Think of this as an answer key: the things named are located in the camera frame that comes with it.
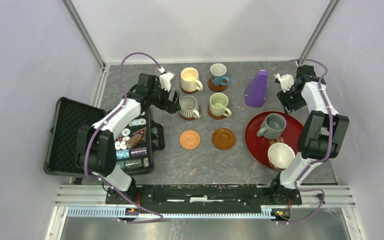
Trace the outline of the brown wooden coaster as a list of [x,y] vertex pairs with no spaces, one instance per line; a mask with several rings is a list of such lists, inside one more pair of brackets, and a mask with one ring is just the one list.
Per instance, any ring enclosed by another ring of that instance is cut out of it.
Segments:
[[219,92],[223,92],[225,91],[227,88],[228,88],[228,85],[219,85],[219,86],[215,86],[212,82],[212,79],[209,78],[208,81],[207,81],[207,86],[208,88],[213,91],[213,92],[216,92],[216,93],[219,93]]
[[209,115],[211,118],[213,118],[213,119],[215,119],[215,120],[222,120],[222,119],[226,118],[226,116],[224,116],[224,115],[222,115],[222,116],[215,116],[215,115],[213,115],[213,114],[211,113],[211,111],[210,111],[210,106],[207,107],[207,113],[208,113],[208,115]]
[[211,141],[217,149],[229,150],[235,145],[236,136],[228,128],[219,128],[213,132]]
[[193,120],[199,119],[201,116],[200,115],[193,115],[191,117],[186,117],[186,116],[180,115],[180,117],[186,121],[193,121]]
[[193,91],[187,91],[187,90],[183,89],[181,86],[180,86],[180,89],[181,89],[181,91],[184,92],[185,94],[190,94],[190,95],[199,92],[198,89],[193,90]]

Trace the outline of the grey ribbed mug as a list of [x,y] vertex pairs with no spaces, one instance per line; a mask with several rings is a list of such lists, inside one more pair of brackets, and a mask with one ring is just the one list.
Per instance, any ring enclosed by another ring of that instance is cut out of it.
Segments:
[[185,116],[185,117],[192,117],[194,115],[200,115],[200,105],[197,101],[197,99],[191,95],[183,96],[179,100],[180,110],[179,115]]

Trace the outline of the cream ribbed mug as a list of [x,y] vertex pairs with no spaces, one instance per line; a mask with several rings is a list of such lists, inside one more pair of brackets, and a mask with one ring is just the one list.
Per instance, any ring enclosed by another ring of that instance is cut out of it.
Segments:
[[184,68],[181,73],[181,82],[180,86],[186,91],[194,91],[199,90],[202,91],[204,89],[202,82],[199,78],[199,72],[197,69],[193,67]]

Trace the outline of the plain grey mug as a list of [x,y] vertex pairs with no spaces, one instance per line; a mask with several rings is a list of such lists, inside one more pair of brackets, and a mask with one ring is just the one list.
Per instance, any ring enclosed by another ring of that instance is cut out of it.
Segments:
[[287,126],[286,119],[278,113],[270,113],[260,125],[256,133],[257,137],[264,137],[268,140],[276,140],[281,137]]

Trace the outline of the woven rattan coaster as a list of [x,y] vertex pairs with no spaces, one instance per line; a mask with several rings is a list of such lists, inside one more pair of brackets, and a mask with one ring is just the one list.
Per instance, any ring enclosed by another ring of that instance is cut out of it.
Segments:
[[180,145],[187,150],[195,149],[201,142],[200,134],[195,130],[186,130],[179,137]]

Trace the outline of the pale green cup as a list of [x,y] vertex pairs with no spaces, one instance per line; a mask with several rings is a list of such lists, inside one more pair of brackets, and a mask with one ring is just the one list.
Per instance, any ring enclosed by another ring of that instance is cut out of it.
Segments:
[[232,111],[228,108],[229,98],[221,92],[214,93],[209,99],[210,113],[215,117],[230,117]]

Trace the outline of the blue white cup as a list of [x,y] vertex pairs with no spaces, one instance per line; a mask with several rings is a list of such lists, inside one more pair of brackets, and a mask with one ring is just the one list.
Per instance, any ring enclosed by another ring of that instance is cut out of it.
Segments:
[[227,86],[230,78],[227,77],[227,67],[222,63],[215,63],[210,67],[211,82],[214,86]]

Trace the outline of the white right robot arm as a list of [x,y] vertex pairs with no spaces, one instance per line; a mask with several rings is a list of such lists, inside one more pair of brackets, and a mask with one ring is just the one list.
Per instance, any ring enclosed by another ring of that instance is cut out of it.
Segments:
[[298,136],[295,158],[270,184],[269,199],[282,204],[300,192],[302,181],[312,170],[337,157],[350,120],[335,110],[327,94],[324,76],[317,76],[313,66],[299,66],[295,76],[276,73],[274,78],[281,86],[277,97],[286,114],[302,107],[309,111]]

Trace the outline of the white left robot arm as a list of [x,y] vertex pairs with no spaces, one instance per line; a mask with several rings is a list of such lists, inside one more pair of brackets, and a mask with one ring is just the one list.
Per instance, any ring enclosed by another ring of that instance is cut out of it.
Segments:
[[137,190],[132,177],[117,166],[115,140],[128,124],[147,111],[150,106],[173,114],[180,110],[179,91],[171,91],[174,74],[141,73],[138,82],[120,103],[103,119],[92,125],[82,125],[77,132],[75,160],[88,179],[100,178],[118,189],[118,197],[125,204],[133,203]]

